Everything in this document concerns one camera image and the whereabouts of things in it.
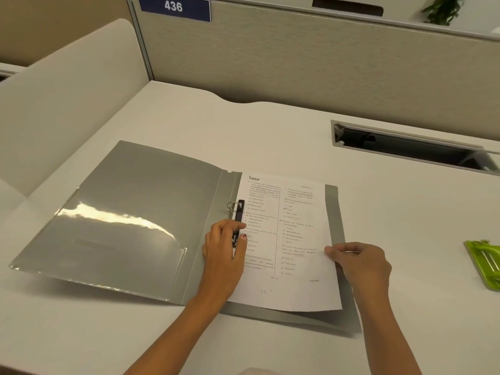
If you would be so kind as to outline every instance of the person's left hand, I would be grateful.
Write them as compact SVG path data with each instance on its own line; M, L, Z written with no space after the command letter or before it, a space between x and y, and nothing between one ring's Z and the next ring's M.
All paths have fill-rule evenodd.
M233 294L245 266L247 235L240 234L233 258L233 232L247 225L235 220L221 220L205 235L203 258L205 267L199 283L199 298L222 308Z

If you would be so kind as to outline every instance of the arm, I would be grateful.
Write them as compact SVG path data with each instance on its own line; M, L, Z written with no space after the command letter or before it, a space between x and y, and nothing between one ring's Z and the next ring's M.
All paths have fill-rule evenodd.
M240 281L247 236L240 234L234 258L231 238L234 230L245 226L234 220L212 225L203 245L205 267L197 295L124 375L177 375L180 372L192 348Z
M385 260L384 251L377 246L352 242L327 246L325 253L339 263L353 287L372 375L422 375L392 313L391 265Z

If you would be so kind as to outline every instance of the desk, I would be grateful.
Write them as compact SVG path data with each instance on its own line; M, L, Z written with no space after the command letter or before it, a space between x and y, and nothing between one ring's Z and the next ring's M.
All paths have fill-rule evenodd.
M462 242L500 241L500 177L334 147L331 119L500 151L500 142L274 103L230 103L150 82L0 227L0 364L40 375L120 374L180 313L7 268L122 139L228 170L337 185L346 239L383 247L392 263L392 306L422 372L495 372L500 294L484 288ZM369 373L361 336L219 315L182 374L235 375L250 366L284 375Z

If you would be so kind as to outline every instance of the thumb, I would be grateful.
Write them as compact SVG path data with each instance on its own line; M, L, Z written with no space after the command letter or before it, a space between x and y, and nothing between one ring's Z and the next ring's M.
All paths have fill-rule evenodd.
M236 243L236 251L234 253L234 260L236 262L241 263L241 265L245 264L245 253L247 252L247 241L248 237L245 233L240 234L238 237L238 242Z
M342 267L344 267L344 265L347 264L347 261L349 260L348 255L331 246L325 247L324 253L328 256L328 258L337 262Z

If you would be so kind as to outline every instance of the question paper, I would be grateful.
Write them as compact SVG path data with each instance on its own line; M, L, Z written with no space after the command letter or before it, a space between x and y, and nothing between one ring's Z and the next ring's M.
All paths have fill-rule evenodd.
M285 311L342 309L324 184L243 173L237 200L248 236L245 270L230 302Z

